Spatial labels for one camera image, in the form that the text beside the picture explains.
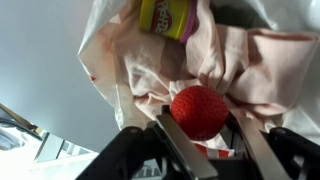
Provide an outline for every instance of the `red strawberry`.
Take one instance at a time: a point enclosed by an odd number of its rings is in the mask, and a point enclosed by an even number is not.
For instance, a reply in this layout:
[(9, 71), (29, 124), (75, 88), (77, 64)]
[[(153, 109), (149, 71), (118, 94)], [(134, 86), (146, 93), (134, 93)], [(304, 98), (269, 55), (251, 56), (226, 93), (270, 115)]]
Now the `red strawberry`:
[(195, 141), (215, 137), (229, 113), (220, 95), (204, 86), (182, 90), (174, 98), (170, 111), (181, 129)]

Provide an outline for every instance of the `fabric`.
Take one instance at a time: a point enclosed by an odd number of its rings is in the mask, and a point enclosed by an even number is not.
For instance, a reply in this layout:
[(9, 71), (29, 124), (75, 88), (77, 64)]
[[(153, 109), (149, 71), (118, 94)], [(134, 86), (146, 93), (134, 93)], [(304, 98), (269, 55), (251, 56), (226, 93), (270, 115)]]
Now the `fabric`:
[[(281, 117), (282, 126), (293, 130), (320, 145), (320, 48), (311, 62), (298, 100), (294, 107)], [(277, 126), (266, 123), (266, 128)]]
[(10, 129), (13, 128), (7, 128), (6, 130), (6, 128), (0, 127), (0, 149), (4, 151), (12, 150), (24, 145), (23, 139), (10, 133)]
[[(195, 32), (182, 45), (140, 31), (140, 4), (128, 0), (80, 54), (95, 87), (121, 110), (116, 112), (121, 129), (145, 128), (162, 105), (193, 85), (224, 95), (230, 111), (254, 119), (263, 130), (266, 121), (294, 105), (318, 45), (316, 34), (218, 25), (209, 0), (200, 0)], [(225, 148), (221, 140), (210, 140), (210, 147)]]

